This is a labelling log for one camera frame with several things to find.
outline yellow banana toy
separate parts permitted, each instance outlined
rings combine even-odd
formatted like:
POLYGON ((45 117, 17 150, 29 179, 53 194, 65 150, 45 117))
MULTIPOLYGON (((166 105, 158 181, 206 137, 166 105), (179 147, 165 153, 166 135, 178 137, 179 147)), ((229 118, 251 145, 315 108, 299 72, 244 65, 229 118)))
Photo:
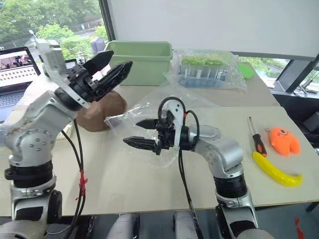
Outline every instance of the yellow banana toy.
POLYGON ((303 182, 302 175, 292 176, 282 172, 258 152, 253 152, 253 159, 265 173, 284 186, 295 187, 303 182))

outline screwdriver handle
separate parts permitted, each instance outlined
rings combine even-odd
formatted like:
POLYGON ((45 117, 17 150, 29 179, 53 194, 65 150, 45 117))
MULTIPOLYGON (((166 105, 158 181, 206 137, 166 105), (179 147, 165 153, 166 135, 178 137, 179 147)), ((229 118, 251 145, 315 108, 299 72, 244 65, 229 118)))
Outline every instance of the screwdriver handle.
POLYGON ((260 134, 254 134, 253 139, 255 142, 256 151, 259 152, 262 156, 267 157, 267 151, 265 149, 264 143, 261 141, 260 134))

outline laptop screen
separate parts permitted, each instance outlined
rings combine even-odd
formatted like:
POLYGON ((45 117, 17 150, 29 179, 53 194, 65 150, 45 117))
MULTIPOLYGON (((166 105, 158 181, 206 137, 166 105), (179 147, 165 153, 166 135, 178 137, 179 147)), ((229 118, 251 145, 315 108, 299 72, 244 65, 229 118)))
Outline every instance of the laptop screen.
POLYGON ((0 51, 0 91, 27 87, 40 71, 27 47, 0 51))

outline screwdriver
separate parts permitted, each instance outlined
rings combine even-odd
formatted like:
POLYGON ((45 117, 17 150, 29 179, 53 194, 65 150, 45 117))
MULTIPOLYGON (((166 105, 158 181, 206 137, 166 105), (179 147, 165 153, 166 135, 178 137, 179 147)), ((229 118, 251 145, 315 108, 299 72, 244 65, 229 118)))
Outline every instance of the screwdriver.
POLYGON ((258 134, 255 130, 253 121, 251 117, 248 118, 248 125, 250 126, 251 133, 253 135, 253 139, 255 142, 256 151, 259 152, 264 157, 267 157, 267 152, 264 146, 264 143, 261 140, 260 134, 258 134))

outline green plastic bin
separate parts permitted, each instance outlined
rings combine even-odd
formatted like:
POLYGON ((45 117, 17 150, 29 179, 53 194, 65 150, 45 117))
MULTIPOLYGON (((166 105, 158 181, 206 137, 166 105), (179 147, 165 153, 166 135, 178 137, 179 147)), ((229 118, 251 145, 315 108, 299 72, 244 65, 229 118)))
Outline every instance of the green plastic bin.
POLYGON ((133 61, 127 79, 121 85, 159 86, 165 81, 172 59, 171 44, 165 41, 110 41, 106 50, 113 50, 111 68, 124 61, 133 61))

